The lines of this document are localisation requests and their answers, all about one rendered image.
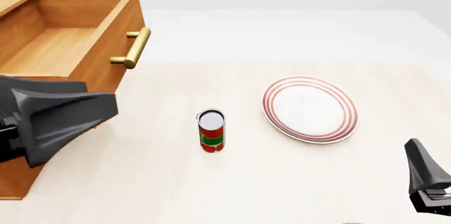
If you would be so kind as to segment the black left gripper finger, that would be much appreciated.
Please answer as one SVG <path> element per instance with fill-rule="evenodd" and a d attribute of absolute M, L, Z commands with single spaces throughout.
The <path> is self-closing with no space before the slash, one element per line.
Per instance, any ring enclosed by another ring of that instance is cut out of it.
<path fill-rule="evenodd" d="M 19 143 L 31 168 L 45 164 L 76 137 L 118 115 L 116 95 L 106 92 L 47 94 L 11 90 L 18 108 Z"/>
<path fill-rule="evenodd" d="M 14 77 L 0 76 L 0 108 L 8 108 L 13 105 L 12 89 L 45 94 L 87 92 L 87 86 L 84 82 L 21 80 Z"/>

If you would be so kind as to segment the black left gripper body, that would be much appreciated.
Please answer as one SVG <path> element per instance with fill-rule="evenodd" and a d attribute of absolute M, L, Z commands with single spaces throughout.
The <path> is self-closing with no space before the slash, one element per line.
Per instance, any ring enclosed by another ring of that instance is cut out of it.
<path fill-rule="evenodd" d="M 23 120 L 17 111 L 0 107 L 0 163 L 27 155 L 22 139 Z"/>

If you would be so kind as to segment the red and green tin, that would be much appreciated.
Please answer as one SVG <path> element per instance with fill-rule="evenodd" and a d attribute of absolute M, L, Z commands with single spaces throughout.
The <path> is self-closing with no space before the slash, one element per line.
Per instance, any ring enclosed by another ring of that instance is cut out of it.
<path fill-rule="evenodd" d="M 207 153 L 222 151 L 225 146 L 226 118 L 222 111 L 205 109 L 196 115 L 199 130 L 199 143 Z"/>

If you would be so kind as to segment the white plate with red rings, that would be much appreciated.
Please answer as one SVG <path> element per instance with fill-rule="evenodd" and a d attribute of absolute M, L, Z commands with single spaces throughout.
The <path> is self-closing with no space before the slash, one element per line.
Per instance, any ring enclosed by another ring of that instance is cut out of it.
<path fill-rule="evenodd" d="M 332 144 L 355 133 L 357 106 L 337 86 L 314 77 L 290 76 L 270 84 L 262 96 L 267 121 L 284 135 L 312 144 Z"/>

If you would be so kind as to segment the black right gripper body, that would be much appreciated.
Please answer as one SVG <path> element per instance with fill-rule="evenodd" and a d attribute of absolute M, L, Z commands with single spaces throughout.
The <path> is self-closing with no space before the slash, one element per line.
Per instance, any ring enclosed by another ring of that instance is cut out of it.
<path fill-rule="evenodd" d="M 409 198 L 417 213 L 451 213 L 451 186 L 433 189 L 410 186 Z"/>

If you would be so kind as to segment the open wooden drawer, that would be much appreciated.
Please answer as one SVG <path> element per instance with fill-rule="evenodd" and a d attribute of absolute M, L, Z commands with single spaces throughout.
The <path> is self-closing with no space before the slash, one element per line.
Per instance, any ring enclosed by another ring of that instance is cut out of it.
<path fill-rule="evenodd" d="M 126 56 L 146 27 L 140 0 L 26 0 L 0 12 L 0 75 L 84 82 L 115 92 L 125 75 L 112 56 Z"/>

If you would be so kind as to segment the wooden cabinet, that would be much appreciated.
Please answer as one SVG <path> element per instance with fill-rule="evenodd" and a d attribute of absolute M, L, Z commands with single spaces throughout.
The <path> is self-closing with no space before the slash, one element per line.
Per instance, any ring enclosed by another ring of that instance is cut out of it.
<path fill-rule="evenodd" d="M 26 0 L 0 0 L 0 12 L 7 11 L 14 8 L 21 1 Z M 43 80 L 43 81 L 72 81 L 74 80 Z M 13 105 L 8 107 L 12 111 L 17 111 L 18 108 L 13 98 Z M 20 200 L 24 198 L 29 192 L 32 184 L 37 179 L 44 164 L 35 168 L 29 167 L 25 157 L 16 158 L 8 162 L 0 163 L 0 200 Z"/>

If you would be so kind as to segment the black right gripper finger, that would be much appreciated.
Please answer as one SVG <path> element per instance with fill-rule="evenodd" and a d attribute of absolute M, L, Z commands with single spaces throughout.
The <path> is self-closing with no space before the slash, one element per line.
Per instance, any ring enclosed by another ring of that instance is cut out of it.
<path fill-rule="evenodd" d="M 407 141 L 404 149 L 409 166 L 409 194 L 451 187 L 451 175 L 433 160 L 418 139 Z"/>

